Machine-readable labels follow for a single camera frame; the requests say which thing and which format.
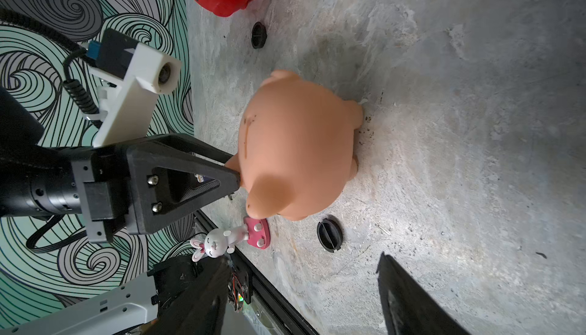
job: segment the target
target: black drain cover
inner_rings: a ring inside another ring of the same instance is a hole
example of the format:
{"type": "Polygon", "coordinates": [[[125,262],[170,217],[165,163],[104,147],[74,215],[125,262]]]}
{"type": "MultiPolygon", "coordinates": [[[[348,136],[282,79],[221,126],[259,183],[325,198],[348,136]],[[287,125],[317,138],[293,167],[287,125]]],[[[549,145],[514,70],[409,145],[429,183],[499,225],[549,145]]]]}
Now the black drain cover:
{"type": "Polygon", "coordinates": [[[342,245],[342,230],[337,223],[329,218],[325,218],[318,223],[318,239],[324,249],[329,252],[340,250],[342,245]]]}
{"type": "Polygon", "coordinates": [[[253,26],[253,48],[260,49],[264,46],[265,41],[267,41],[267,28],[260,22],[257,22],[253,26]]]}

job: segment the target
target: pig leg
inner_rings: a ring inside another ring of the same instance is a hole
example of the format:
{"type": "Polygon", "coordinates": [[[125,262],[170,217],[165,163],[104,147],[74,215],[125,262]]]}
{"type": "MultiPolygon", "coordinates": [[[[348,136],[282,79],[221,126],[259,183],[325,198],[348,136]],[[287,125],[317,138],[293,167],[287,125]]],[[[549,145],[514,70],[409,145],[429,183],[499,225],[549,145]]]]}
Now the pig leg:
{"type": "Polygon", "coordinates": [[[352,156],[352,164],[350,165],[350,176],[348,176],[348,181],[353,179],[358,172],[358,157],[356,155],[352,156]]]}
{"type": "Polygon", "coordinates": [[[260,84],[260,87],[278,80],[284,80],[285,78],[299,78],[299,75],[290,71],[275,70],[271,73],[270,77],[260,84]]]}
{"type": "MultiPolygon", "coordinates": [[[[232,156],[228,162],[226,162],[224,164],[224,167],[230,169],[230,170],[234,170],[234,171],[238,171],[240,172],[240,160],[238,159],[238,153],[235,154],[234,156],[232,156]]],[[[242,178],[242,175],[240,175],[240,187],[245,187],[244,184],[244,179],[242,178]]]]}
{"type": "Polygon", "coordinates": [[[344,101],[344,107],[346,108],[346,112],[348,113],[348,118],[350,119],[352,128],[358,129],[359,127],[361,127],[362,121],[364,119],[364,112],[362,111],[362,106],[358,105],[358,103],[354,100],[350,100],[344,101]]]}
{"type": "Polygon", "coordinates": [[[261,220],[278,214],[294,200],[289,181],[276,176],[261,175],[254,181],[246,199],[246,213],[261,220]]]}

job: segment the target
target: pig ear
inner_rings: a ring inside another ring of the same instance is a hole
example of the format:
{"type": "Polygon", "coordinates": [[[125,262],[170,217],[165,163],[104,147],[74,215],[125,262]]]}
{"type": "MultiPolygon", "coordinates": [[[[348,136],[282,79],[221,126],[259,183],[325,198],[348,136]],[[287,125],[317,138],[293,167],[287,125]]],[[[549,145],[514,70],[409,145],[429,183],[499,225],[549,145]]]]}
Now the pig ear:
{"type": "MultiPolygon", "coordinates": [[[[238,153],[234,156],[231,156],[228,162],[224,164],[224,167],[240,172],[240,160],[238,159],[238,153]]],[[[242,176],[240,176],[240,186],[244,186],[244,180],[242,176]]]]}
{"type": "Polygon", "coordinates": [[[246,213],[254,219],[264,219],[287,208],[294,199],[288,181],[276,176],[259,176],[246,199],[246,213]]]}

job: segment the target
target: white bunny figurine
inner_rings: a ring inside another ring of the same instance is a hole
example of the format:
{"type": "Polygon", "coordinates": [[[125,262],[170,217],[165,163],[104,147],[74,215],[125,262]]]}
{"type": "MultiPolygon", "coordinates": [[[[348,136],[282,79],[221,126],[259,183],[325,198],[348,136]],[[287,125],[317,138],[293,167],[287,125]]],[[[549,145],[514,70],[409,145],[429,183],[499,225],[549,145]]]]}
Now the white bunny figurine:
{"type": "Polygon", "coordinates": [[[229,229],[228,231],[213,229],[208,233],[203,242],[195,238],[189,241],[195,249],[200,249],[194,252],[192,260],[197,262],[206,254],[212,258],[220,257],[225,252],[232,254],[234,247],[238,243],[246,240],[248,240],[248,226],[246,224],[229,229]]]}

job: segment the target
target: pink base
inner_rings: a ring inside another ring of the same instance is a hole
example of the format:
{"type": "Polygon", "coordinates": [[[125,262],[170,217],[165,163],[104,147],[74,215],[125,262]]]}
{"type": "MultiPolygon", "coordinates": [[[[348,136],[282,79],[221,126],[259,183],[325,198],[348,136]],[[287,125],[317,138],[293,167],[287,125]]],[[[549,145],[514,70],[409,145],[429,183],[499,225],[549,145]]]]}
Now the pink base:
{"type": "Polygon", "coordinates": [[[254,218],[245,217],[244,223],[246,223],[246,226],[248,226],[248,241],[246,242],[253,247],[259,248],[260,250],[266,249],[271,243],[271,234],[268,232],[267,220],[256,220],[254,218]],[[262,224],[262,229],[259,232],[254,230],[254,226],[258,223],[262,224]],[[258,247],[256,243],[261,238],[264,238],[264,246],[258,247]]]}

